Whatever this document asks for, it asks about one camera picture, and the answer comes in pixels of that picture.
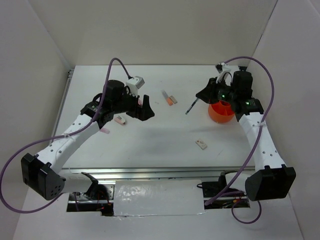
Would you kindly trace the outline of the pink glue bottle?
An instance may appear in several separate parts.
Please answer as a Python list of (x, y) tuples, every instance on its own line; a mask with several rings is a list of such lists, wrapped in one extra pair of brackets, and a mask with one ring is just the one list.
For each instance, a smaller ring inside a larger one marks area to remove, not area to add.
[(140, 99), (138, 100), (138, 106), (140, 106), (140, 107), (143, 106), (143, 102)]

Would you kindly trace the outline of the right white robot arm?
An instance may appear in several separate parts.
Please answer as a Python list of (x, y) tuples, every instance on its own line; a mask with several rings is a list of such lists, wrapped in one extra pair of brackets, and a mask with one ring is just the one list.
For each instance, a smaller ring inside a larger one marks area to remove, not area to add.
[(227, 173), (218, 184), (223, 196), (230, 196), (235, 189), (245, 192), (251, 201), (283, 199), (296, 178), (293, 167), (286, 166), (279, 155), (265, 122), (266, 111), (260, 101), (252, 96), (253, 77), (247, 71), (236, 71), (230, 85), (223, 75), (210, 78), (206, 87), (196, 97), (207, 104), (228, 103), (242, 127), (251, 151), (245, 161), (254, 160), (255, 172)]

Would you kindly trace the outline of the green gel pen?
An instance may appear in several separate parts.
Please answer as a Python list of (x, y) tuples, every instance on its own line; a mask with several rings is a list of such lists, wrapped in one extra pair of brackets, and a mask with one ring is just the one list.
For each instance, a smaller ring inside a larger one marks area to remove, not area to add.
[(189, 112), (192, 110), (192, 108), (195, 106), (195, 104), (197, 103), (197, 101), (198, 101), (199, 99), (198, 98), (196, 98), (194, 101), (193, 101), (193, 103), (190, 105), (190, 107), (187, 109), (187, 111), (185, 112), (185, 115), (188, 115), (189, 114)]

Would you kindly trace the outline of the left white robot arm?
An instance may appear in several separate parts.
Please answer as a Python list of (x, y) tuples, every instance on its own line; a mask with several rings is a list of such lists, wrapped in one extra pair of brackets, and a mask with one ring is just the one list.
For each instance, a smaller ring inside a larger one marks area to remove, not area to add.
[(102, 185), (86, 172), (60, 175), (64, 164), (92, 135), (99, 132), (114, 115), (125, 113), (132, 118), (146, 121), (154, 117), (149, 96), (139, 103), (138, 90), (144, 85), (142, 77), (135, 76), (126, 83), (109, 80), (106, 93), (97, 94), (80, 111), (76, 120), (46, 148), (21, 159), (23, 182), (47, 201), (61, 193), (81, 193), (86, 199), (97, 197)]

